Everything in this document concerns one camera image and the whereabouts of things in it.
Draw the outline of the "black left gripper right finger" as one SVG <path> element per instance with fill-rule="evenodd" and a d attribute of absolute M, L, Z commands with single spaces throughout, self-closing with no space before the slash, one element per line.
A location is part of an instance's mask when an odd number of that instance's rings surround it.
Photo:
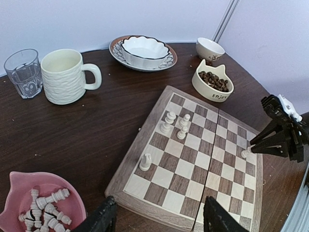
<path fill-rule="evenodd" d="M 206 197 L 203 217 L 205 232 L 248 232 L 212 196 Z"/>

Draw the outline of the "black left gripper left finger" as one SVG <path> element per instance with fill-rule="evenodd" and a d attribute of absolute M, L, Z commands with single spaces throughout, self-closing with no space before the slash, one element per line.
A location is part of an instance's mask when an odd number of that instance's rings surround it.
<path fill-rule="evenodd" d="M 104 202 L 80 225 L 80 232 L 114 232 L 116 225 L 117 204 L 113 196 Z"/>

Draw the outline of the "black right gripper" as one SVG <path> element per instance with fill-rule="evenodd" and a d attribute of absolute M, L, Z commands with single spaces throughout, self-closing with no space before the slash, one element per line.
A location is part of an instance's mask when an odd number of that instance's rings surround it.
<path fill-rule="evenodd" d="M 278 157 L 288 157 L 290 161 L 304 161 L 304 148 L 309 144 L 309 122 L 302 119 L 300 122 L 292 116 L 282 116 L 281 121 L 271 120 L 271 122 L 252 140 L 250 140 L 251 151 L 253 153 L 269 154 Z M 264 141 L 273 132 L 282 129 L 283 141 Z"/>

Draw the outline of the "white knight chess piece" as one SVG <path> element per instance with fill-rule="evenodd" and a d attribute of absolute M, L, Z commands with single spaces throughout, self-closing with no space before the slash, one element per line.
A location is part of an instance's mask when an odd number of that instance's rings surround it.
<path fill-rule="evenodd" d="M 150 153 L 145 153 L 142 155 L 142 158 L 140 160 L 139 168 L 142 171 L 147 171 L 149 170 L 150 166 L 152 164 L 152 156 Z"/>

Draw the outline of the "white pawn chess piece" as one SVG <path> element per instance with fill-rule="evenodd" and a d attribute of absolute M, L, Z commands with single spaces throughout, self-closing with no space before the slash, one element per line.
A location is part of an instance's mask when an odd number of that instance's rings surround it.
<path fill-rule="evenodd" d="M 188 127 L 183 126 L 177 133 L 177 138 L 182 140 L 186 137 L 186 133 L 188 132 Z"/>

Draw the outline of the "white queen chess piece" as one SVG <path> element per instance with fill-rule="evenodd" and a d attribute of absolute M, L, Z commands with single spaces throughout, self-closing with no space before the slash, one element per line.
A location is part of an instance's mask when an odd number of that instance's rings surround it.
<path fill-rule="evenodd" d="M 164 119 L 165 122 L 160 126 L 160 130 L 163 133 L 168 133 L 175 119 L 176 119 L 176 114 L 174 112 L 168 112 Z"/>

